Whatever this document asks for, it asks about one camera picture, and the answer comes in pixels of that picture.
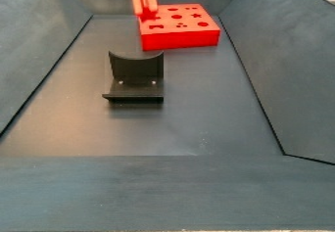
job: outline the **black u-shaped holder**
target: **black u-shaped holder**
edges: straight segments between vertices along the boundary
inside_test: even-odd
[[[107,52],[111,70],[107,101],[164,100],[164,52],[152,52],[141,58],[123,58]]]

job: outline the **red block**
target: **red block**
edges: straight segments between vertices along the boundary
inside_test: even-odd
[[[153,19],[138,19],[142,50],[216,46],[220,28],[198,4],[158,5]]]

